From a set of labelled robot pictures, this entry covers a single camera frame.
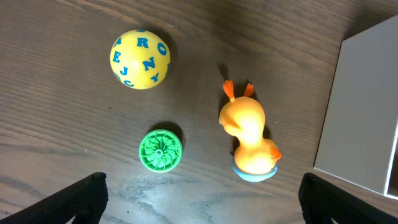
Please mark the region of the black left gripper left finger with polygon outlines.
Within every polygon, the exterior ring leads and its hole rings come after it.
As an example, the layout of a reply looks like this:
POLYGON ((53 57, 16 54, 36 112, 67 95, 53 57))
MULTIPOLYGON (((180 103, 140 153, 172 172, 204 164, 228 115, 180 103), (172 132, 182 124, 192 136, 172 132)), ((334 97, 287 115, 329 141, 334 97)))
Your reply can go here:
POLYGON ((108 202, 106 174, 95 172, 1 220, 2 224, 98 224, 108 202))

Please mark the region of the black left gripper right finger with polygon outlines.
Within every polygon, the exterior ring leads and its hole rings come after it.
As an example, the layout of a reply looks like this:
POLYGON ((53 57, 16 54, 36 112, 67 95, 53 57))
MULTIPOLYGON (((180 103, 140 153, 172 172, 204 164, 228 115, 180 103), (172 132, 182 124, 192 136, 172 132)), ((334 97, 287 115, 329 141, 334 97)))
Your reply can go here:
POLYGON ((303 175, 298 199, 306 224, 397 223, 396 217, 309 172, 303 175))

